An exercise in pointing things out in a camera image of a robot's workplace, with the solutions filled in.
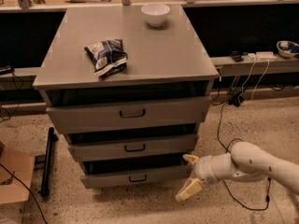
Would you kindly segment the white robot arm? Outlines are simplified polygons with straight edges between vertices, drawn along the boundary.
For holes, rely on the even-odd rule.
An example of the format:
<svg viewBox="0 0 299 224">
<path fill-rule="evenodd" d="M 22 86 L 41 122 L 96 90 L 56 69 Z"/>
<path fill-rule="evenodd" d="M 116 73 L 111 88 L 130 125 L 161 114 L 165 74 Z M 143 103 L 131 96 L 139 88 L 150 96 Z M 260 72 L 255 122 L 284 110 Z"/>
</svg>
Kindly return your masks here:
<svg viewBox="0 0 299 224">
<path fill-rule="evenodd" d="M 277 158 L 249 142 L 235 143 L 225 154 L 205 157 L 185 154 L 183 159 L 192 166 L 192 171 L 176 195 L 178 202 L 189 199 L 207 184 L 222 180 L 256 182 L 266 177 L 299 194 L 299 165 Z"/>
</svg>

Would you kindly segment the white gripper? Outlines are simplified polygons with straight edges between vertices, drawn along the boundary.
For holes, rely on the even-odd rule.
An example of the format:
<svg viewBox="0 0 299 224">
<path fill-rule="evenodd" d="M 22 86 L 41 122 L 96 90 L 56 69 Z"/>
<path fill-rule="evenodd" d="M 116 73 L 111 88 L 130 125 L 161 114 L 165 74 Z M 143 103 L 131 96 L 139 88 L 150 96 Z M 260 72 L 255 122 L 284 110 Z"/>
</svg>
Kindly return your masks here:
<svg viewBox="0 0 299 224">
<path fill-rule="evenodd" d="M 189 177 L 186 180 L 176 195 L 178 202 L 185 201 L 200 192 L 204 184 L 216 184 L 221 180 L 232 179 L 237 171 L 229 153 L 200 159 L 195 155 L 184 154 L 183 159 L 194 165 L 193 171 L 197 178 Z"/>
</svg>

